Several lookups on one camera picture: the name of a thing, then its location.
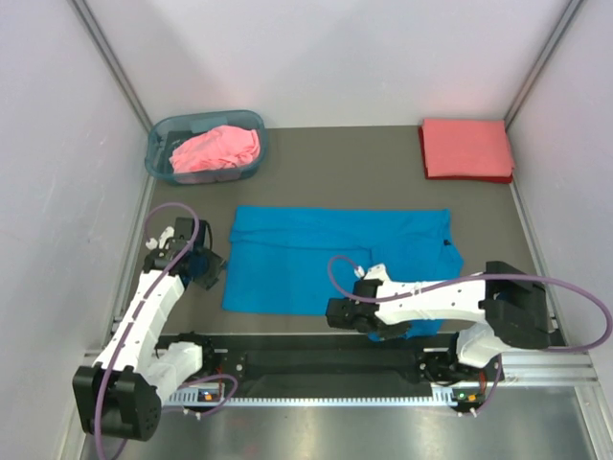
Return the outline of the blue t shirt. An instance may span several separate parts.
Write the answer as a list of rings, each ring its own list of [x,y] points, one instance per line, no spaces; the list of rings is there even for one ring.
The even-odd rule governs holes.
[[[229,237],[222,307],[257,314],[322,316],[351,264],[387,268],[398,282],[460,276],[447,210],[331,210],[240,206]]]

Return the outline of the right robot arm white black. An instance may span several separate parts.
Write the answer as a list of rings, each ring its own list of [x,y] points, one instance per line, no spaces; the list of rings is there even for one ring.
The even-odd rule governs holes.
[[[545,287],[508,264],[488,262],[483,273],[436,282],[395,282],[385,264],[355,274],[353,292],[329,299],[329,326],[392,339],[417,321],[468,322],[446,357],[458,379],[471,378],[507,350],[551,345]]]

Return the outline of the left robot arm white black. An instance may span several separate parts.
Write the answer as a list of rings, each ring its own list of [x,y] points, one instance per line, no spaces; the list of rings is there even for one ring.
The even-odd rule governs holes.
[[[177,218],[153,241],[117,331],[94,363],[73,377],[84,432],[146,441],[183,383],[215,373],[219,360],[209,338],[181,333],[164,341],[160,334],[187,287],[210,289],[224,267],[205,220]]]

